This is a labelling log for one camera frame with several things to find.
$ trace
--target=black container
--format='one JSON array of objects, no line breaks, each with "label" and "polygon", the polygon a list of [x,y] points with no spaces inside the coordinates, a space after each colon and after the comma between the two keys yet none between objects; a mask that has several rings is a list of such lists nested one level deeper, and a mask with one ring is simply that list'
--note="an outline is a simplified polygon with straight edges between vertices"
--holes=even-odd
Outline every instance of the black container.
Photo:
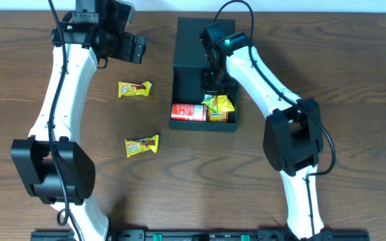
[{"label": "black container", "polygon": [[[200,42],[199,35],[205,26],[213,19],[179,17],[177,40],[174,56],[174,83],[172,88],[172,104],[200,104],[204,100],[202,91],[202,71],[210,69],[205,58],[205,49]],[[235,33],[234,19],[219,19],[220,26],[227,35]],[[195,121],[169,120],[169,128],[191,131],[223,131],[235,132],[238,127],[238,90],[228,94],[229,100],[235,107],[229,113],[227,123],[202,123]]]}]

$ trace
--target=snack wrapper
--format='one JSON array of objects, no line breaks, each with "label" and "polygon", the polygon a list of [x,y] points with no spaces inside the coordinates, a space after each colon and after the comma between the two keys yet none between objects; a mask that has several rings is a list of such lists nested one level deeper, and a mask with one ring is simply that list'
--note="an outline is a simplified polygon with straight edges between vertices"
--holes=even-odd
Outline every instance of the snack wrapper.
[{"label": "snack wrapper", "polygon": [[226,111],[214,112],[208,111],[208,122],[222,122],[226,123],[229,119],[229,113]]},{"label": "snack wrapper", "polygon": [[217,96],[205,94],[204,101],[201,104],[206,105],[211,111],[217,112]]},{"label": "snack wrapper", "polygon": [[122,96],[135,96],[135,95],[148,96],[152,85],[153,84],[148,81],[142,84],[119,82],[119,98]]},{"label": "snack wrapper", "polygon": [[226,95],[217,96],[217,111],[227,112],[235,111],[232,102],[227,98]]},{"label": "snack wrapper", "polygon": [[131,157],[135,154],[152,150],[157,153],[157,147],[159,145],[159,135],[154,137],[141,139],[138,141],[125,140],[127,157]]}]

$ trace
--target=red drink can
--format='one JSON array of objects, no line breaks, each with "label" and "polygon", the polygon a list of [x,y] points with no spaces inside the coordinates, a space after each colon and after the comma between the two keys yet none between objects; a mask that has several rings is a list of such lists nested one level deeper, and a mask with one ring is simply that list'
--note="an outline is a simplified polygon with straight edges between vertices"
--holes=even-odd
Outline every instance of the red drink can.
[{"label": "red drink can", "polygon": [[171,119],[177,121],[206,121],[206,106],[201,104],[173,104]]}]

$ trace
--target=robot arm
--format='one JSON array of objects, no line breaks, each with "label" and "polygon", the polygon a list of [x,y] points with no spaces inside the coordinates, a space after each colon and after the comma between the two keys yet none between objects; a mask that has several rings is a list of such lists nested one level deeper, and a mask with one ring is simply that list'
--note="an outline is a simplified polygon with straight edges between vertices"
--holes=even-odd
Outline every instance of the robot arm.
[{"label": "robot arm", "polygon": [[[53,140],[59,165],[65,178],[70,212],[78,227],[74,238],[106,240],[109,219],[92,195],[95,168],[80,147],[80,124],[84,101],[100,59],[108,57],[141,63],[145,53],[145,37],[124,31],[134,15],[131,3],[115,0],[76,0],[72,22],[64,17],[60,22],[66,47],[66,75],[54,113],[54,124],[48,126],[50,108],[60,81],[63,65],[62,41],[54,29],[54,63],[46,98],[28,140],[14,140],[11,158],[30,196],[39,197],[60,211],[65,208],[61,183],[54,164],[43,159],[49,153],[48,128],[53,128]],[[73,228],[72,220],[68,221]]]},{"label": "robot arm", "polygon": [[[227,36],[218,23],[207,26],[201,35],[207,50],[208,60],[215,78],[224,85],[224,80],[235,79],[249,93],[263,116],[267,119],[263,148],[271,165],[280,172],[287,198],[287,224],[298,238],[312,236],[311,213],[306,175],[317,172],[318,152],[322,150],[322,135],[308,117],[301,115],[292,105],[282,100],[264,81],[249,56],[250,41],[243,33]],[[257,49],[251,46],[253,59],[267,79],[292,102],[301,101],[297,94],[286,88],[261,60]],[[313,100],[303,104],[310,112],[319,116],[319,108]],[[297,129],[289,124],[299,123]],[[315,177],[311,176],[310,197],[315,234],[320,233],[324,224],[318,211]]]},{"label": "robot arm", "polygon": [[[69,141],[80,145],[81,116],[86,100],[88,86],[97,70],[98,60],[92,48],[82,48],[81,44],[66,44],[68,60],[67,75],[60,93],[60,100],[54,115],[54,137],[68,137]],[[28,137],[37,141],[48,141],[48,115],[60,78],[62,63],[62,48],[53,49],[52,77],[47,89],[46,98],[40,115],[29,132]]]}]

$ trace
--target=brown table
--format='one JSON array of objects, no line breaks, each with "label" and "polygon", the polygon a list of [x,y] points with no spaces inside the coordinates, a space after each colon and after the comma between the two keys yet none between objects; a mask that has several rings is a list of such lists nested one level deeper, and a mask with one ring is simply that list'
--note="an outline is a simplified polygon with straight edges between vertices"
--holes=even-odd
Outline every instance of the brown table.
[{"label": "brown table", "polygon": [[[116,228],[256,229],[283,226],[279,173],[263,150],[265,120],[241,90],[235,134],[171,131],[172,58],[179,16],[139,12],[129,31],[147,36],[141,65],[98,70],[82,118],[82,148],[97,170],[94,194]],[[248,13],[224,13],[248,32]],[[333,228],[386,240],[386,14],[256,13],[255,45],[290,89],[314,97],[338,151],[318,180],[320,214]],[[49,11],[0,11],[0,240],[60,228],[56,212],[26,194],[10,157],[36,121],[52,71]],[[152,81],[147,98],[117,98],[118,81]],[[126,158],[124,140],[160,132],[157,154]],[[327,168],[328,147],[320,156]]]}]

